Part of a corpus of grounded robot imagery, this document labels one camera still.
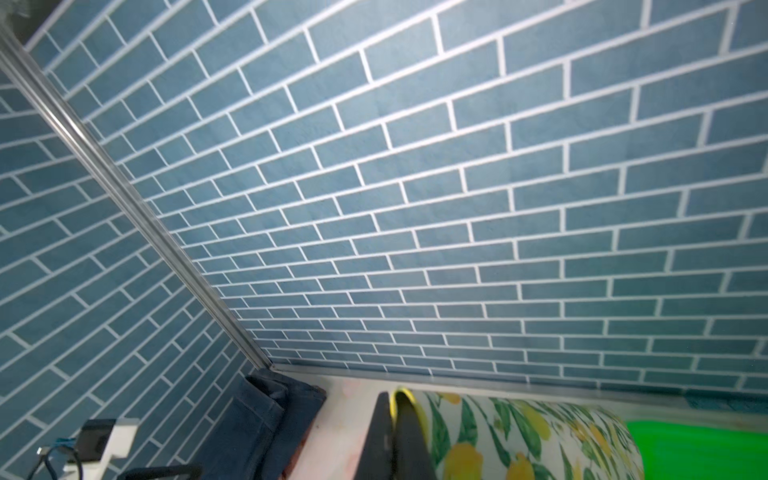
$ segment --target brick-patterned wallpaper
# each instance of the brick-patterned wallpaper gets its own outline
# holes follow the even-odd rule
[[[275,362],[765,393],[766,22],[75,0],[29,47]]]
[[[0,478],[89,418],[141,420],[107,480],[188,462],[252,366],[2,73],[0,112]]]

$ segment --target black handle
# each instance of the black handle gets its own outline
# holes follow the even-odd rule
[[[189,475],[189,480],[199,480],[203,475],[203,468],[195,464],[132,468],[122,472],[118,476],[118,480],[152,480],[153,478],[175,477],[176,475]]]

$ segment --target bright green object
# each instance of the bright green object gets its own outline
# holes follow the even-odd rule
[[[768,435],[662,422],[630,422],[646,480],[768,478]]]

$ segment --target lemon print fabric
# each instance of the lemon print fabric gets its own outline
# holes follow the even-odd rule
[[[600,407],[412,391],[442,480],[644,480],[627,427]]]

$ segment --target black cable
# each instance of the black cable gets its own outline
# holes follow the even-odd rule
[[[35,473],[37,472],[41,463],[45,463],[45,467],[48,470],[48,473],[51,475],[51,480],[58,480],[58,475],[56,475],[56,471],[51,465],[51,461],[49,458],[51,456],[51,452],[53,452],[54,450],[62,450],[67,454],[67,456],[72,457],[74,459],[74,463],[77,464],[78,466],[78,480],[84,480],[83,463],[80,461],[80,455],[78,455],[78,451],[73,449],[72,447],[67,447],[66,445],[53,446],[45,454],[39,455],[37,464],[29,472],[29,475],[27,475],[27,480],[32,480],[32,477],[35,476]]]

